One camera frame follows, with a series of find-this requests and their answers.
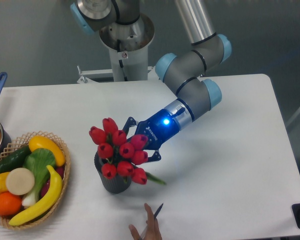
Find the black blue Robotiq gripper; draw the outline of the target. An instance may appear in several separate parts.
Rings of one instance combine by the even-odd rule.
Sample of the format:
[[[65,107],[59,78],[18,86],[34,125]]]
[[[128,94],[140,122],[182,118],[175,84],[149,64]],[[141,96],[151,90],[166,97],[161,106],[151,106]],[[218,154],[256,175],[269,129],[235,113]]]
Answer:
[[[148,138],[145,150],[155,150],[150,156],[146,151],[147,160],[145,163],[158,162],[162,159],[160,147],[163,143],[176,135],[181,127],[177,122],[177,116],[182,113],[182,109],[175,114],[171,114],[167,109],[161,109],[156,114],[144,121],[136,121],[132,116],[128,117],[122,130],[128,135],[130,128],[137,126],[135,135],[145,135]]]

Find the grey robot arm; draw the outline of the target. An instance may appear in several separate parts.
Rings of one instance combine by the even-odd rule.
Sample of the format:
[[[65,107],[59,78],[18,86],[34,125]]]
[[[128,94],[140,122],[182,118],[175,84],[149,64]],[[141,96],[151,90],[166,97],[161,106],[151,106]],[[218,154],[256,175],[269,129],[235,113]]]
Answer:
[[[162,56],[155,65],[160,80],[176,100],[147,120],[130,118],[124,130],[136,127],[148,137],[149,161],[161,159],[159,149],[188,124],[210,111],[222,100],[219,86],[201,75],[224,62],[232,52],[226,36],[217,34],[202,0],[178,0],[176,7],[192,49],[183,56]],[[108,48],[112,75],[116,82],[144,81],[148,78],[148,46],[154,38],[152,21],[140,11],[137,0],[76,0],[70,10],[88,35],[99,33]]]

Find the person's bare hand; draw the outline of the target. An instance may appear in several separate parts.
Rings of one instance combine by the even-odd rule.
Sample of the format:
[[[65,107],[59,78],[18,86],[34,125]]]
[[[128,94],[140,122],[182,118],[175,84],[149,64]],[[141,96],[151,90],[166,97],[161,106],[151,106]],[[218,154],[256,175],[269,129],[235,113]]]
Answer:
[[[144,240],[162,240],[163,238],[160,232],[158,219],[154,219],[154,213],[152,208],[147,203],[145,203],[144,209],[147,213],[147,231]],[[140,240],[140,233],[134,225],[129,224],[128,229],[134,240]]]

